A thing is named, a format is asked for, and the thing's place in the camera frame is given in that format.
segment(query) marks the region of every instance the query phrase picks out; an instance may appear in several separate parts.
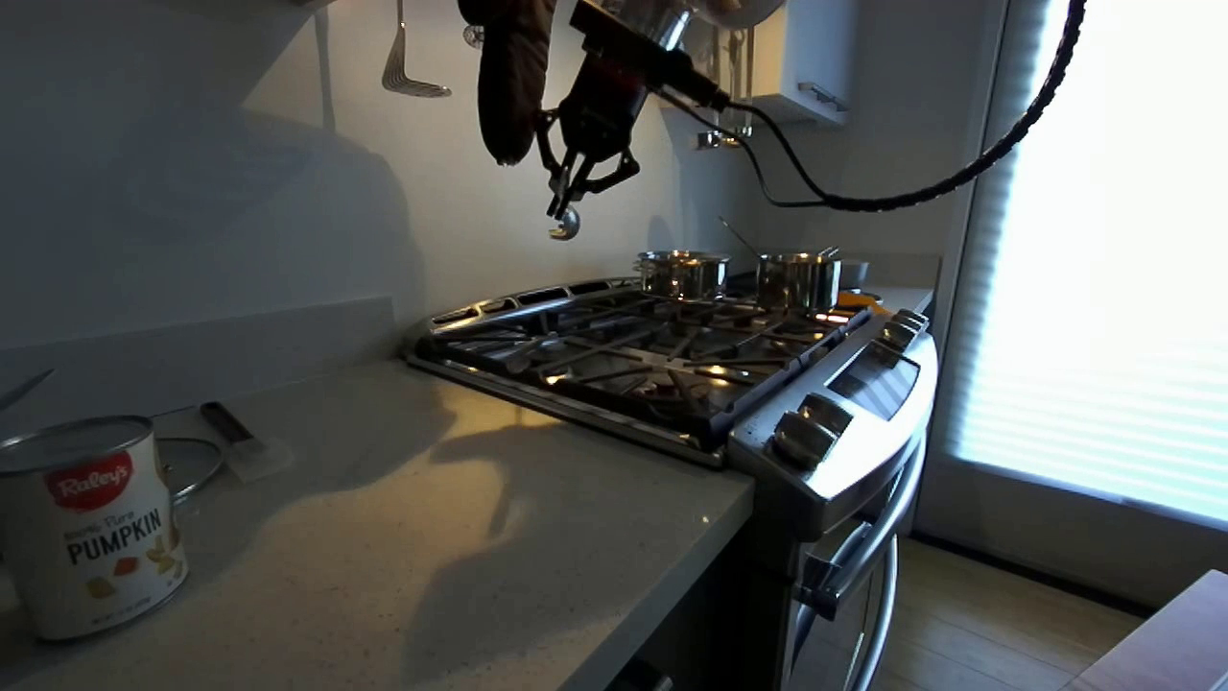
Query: stainless steel pot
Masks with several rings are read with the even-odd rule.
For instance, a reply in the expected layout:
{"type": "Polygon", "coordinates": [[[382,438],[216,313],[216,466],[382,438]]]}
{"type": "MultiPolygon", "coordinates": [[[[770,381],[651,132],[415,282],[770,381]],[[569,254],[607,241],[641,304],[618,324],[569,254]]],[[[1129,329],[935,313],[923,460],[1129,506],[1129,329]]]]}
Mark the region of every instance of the stainless steel pot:
{"type": "Polygon", "coordinates": [[[760,254],[756,299],[768,313],[834,313],[839,299],[839,256],[820,254],[760,254]]]}
{"type": "Polygon", "coordinates": [[[728,256],[689,250],[648,250],[638,256],[638,273],[643,292],[699,304],[726,295],[728,256]]]}

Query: window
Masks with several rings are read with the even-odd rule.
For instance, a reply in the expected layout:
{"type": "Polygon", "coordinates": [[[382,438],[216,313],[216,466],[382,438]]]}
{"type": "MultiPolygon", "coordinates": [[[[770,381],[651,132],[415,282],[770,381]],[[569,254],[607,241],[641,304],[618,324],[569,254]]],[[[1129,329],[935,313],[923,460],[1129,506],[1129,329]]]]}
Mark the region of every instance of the window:
{"type": "MultiPolygon", "coordinates": [[[[1068,4],[1032,11],[1014,114],[1068,4]]],[[[1060,100],[977,187],[950,456],[1228,528],[1224,27],[1221,0],[1090,0],[1060,100]]]]}

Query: kitchen counter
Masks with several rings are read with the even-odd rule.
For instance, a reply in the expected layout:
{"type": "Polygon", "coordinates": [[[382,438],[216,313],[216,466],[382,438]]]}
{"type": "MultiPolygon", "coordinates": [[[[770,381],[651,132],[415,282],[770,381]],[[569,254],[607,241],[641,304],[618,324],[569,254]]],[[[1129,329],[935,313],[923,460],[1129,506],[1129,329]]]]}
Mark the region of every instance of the kitchen counter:
{"type": "Polygon", "coordinates": [[[0,686],[603,686],[752,514],[747,477],[398,361],[233,410],[295,466],[193,497],[193,578],[130,626],[38,644],[0,578],[0,686]]]}

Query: cabinet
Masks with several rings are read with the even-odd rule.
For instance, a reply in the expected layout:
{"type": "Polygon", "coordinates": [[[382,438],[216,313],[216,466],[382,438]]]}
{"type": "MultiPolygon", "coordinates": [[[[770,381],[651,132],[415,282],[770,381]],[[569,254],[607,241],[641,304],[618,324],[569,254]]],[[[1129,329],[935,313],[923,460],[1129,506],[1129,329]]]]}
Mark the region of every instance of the cabinet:
{"type": "Polygon", "coordinates": [[[708,30],[688,48],[734,100],[793,122],[843,122],[857,48],[857,0],[786,0],[760,27],[708,30]]]}

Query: tin can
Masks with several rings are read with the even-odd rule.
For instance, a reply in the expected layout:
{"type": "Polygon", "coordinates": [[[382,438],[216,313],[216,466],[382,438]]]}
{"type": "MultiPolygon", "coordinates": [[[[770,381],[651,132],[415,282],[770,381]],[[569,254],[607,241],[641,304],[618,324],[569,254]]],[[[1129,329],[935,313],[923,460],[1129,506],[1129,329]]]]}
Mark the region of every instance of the tin can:
{"type": "Polygon", "coordinates": [[[0,443],[0,549],[41,640],[124,626],[188,578],[148,418],[0,443]]]}

